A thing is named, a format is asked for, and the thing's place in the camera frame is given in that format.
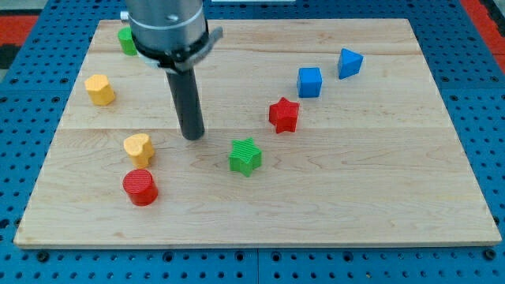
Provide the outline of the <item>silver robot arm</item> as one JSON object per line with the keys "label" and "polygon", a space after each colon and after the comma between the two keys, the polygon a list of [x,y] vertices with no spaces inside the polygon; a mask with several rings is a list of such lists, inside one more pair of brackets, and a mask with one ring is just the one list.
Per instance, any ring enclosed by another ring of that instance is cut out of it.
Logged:
{"label": "silver robot arm", "polygon": [[194,66],[223,37],[211,30],[202,0],[126,0],[126,19],[144,62],[166,73],[182,136],[205,132]]}

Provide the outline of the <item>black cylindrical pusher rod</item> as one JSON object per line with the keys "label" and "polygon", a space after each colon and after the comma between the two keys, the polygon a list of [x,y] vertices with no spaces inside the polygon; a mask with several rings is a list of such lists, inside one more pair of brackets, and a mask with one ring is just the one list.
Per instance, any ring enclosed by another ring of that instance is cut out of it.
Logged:
{"label": "black cylindrical pusher rod", "polygon": [[167,73],[171,95],[182,136],[198,140],[204,135],[204,119],[194,69],[182,73]]}

